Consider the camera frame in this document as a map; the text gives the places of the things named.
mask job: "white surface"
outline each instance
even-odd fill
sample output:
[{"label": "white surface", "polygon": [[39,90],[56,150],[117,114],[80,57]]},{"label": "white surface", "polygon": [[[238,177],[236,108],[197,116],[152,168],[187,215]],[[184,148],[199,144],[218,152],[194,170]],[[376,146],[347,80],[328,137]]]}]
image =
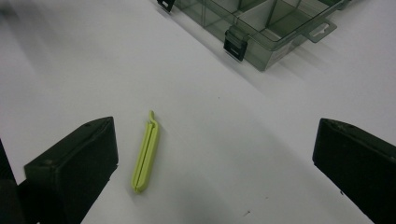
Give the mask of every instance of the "white surface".
[{"label": "white surface", "polygon": [[[153,0],[28,2],[0,20],[0,136],[18,182],[79,125],[113,116],[120,166],[85,224],[371,223],[311,156],[320,118],[396,144],[396,1],[356,1],[264,73]],[[134,195],[150,109],[162,136]]]}]

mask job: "storage box latch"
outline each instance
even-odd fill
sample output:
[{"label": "storage box latch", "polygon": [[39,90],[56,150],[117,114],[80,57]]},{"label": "storage box latch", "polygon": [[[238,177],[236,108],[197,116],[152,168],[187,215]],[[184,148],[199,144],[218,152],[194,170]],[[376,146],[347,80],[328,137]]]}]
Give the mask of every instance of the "storage box latch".
[{"label": "storage box latch", "polygon": [[158,4],[162,6],[166,11],[170,12],[175,0],[157,0]]},{"label": "storage box latch", "polygon": [[232,26],[225,32],[224,48],[239,61],[244,60],[248,47],[248,35]]}]

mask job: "white table surface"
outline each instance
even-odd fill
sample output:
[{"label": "white table surface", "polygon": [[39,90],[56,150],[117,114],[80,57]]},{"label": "white table surface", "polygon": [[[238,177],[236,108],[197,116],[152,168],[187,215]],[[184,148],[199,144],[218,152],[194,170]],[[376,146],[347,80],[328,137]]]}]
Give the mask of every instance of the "white table surface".
[{"label": "white table surface", "polygon": [[[0,19],[0,136],[18,182],[79,125],[115,119],[119,167],[84,224],[372,223],[311,157],[320,118],[396,145],[396,1],[356,0],[333,33],[265,72],[154,0],[13,4],[19,17]],[[135,195],[150,109],[162,136]]]}]

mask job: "transparent storage box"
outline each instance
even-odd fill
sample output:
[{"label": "transparent storage box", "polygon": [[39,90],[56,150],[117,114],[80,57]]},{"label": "transparent storage box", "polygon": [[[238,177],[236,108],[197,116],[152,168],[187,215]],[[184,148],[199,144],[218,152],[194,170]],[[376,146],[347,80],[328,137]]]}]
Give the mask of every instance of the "transparent storage box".
[{"label": "transparent storage box", "polygon": [[301,45],[314,43],[337,26],[329,16],[350,0],[158,0],[177,6],[224,42],[236,59],[263,71]]}]

